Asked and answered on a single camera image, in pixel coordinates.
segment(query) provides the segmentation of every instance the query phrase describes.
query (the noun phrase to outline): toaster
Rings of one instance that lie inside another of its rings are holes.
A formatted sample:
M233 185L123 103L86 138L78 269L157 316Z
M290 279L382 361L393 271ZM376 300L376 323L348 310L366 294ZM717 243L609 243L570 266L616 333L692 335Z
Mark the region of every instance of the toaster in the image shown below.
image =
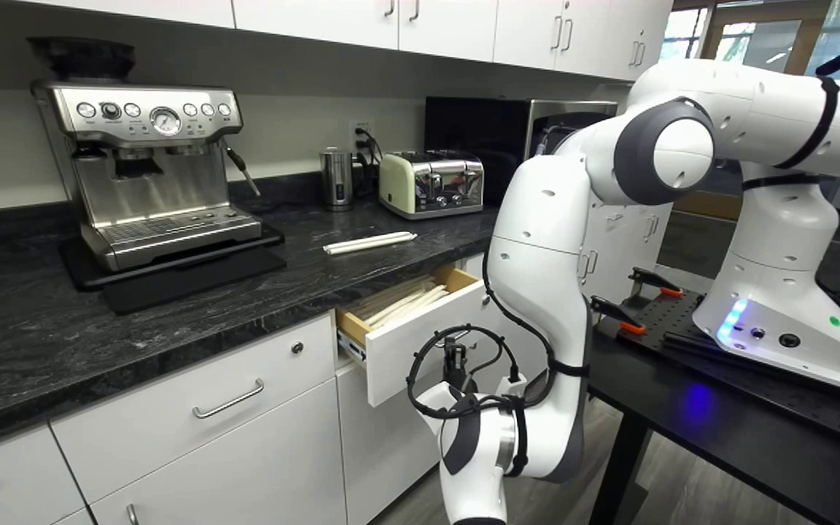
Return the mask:
M380 167L380 201L408 221L485 211L485 163L475 155L382 155Z

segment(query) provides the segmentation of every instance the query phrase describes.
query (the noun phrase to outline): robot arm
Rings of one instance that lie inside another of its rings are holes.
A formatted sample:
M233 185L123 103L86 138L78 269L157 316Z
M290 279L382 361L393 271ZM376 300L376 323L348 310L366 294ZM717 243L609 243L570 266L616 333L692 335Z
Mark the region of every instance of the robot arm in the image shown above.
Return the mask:
M759 196L755 221L748 221L745 205L748 234L736 237L729 271L716 279L717 291L700 306L697 327L736 351L742 342L726 327L733 313L736 323L762 323L762 333L778 327L778 342L793 342L786 335L800 333L800 317L783 317L796 300L840 316L813 285L829 238L810 238L816 228L834 234L837 217L823 211L816 189L800 193L810 180L805 174L840 174L840 85L716 61L651 68L631 90L624 115L573 135L557 155L525 161L504 193L485 271L495 303L536 329L551 357L551 380L545 397L519 411L475 409L481 393L456 393L450 384L434 384L415 399L433 409L422 418L450 459L440 462L450 523L508 523L501 479L511 469L548 481L577 469L589 346L577 253L589 199L666 205L697 186L716 157L742 161L748 185L762 193L749 193ZM816 377L834 377L837 384L840 357L825 357L825 343L840 343L840 327L800 335L813 343L805 354L813 358L810 370L819 367ZM778 365L775 354L790 351L778 342L764 346L749 342L749 351L755 357L768 351L764 361Z

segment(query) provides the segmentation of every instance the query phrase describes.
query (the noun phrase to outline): black granite countertop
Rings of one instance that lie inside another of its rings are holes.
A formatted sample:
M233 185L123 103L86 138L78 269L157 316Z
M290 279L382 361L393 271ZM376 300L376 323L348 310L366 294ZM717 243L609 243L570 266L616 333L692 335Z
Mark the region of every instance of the black granite countertop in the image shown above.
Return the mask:
M298 205L265 221L287 234L275 249L287 271L134 316L115 316L100 294L74 290L58 256L71 221L55 234L0 224L0 437L479 253L495 212L402 221L376 205L350 212ZM320 252L389 230L415 230L417 243L348 256Z

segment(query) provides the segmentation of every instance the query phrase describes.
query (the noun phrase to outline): open drawer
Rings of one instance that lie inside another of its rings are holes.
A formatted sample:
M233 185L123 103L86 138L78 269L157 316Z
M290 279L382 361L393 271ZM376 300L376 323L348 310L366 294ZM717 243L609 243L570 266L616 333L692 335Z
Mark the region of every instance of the open drawer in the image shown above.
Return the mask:
M406 389L415 354L447 327L495 327L498 310L485 284L462 269L399 284L335 313L338 346L366 367L368 405L382 405Z

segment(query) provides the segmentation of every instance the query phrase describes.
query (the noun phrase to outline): stainless steel espresso machine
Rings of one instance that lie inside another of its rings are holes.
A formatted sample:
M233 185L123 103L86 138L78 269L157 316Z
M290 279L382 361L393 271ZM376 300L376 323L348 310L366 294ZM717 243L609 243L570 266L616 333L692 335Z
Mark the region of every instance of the stainless steel espresso machine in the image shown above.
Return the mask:
M132 271L262 237L261 220L227 199L223 138L243 129L230 90L74 82L33 90L102 269Z

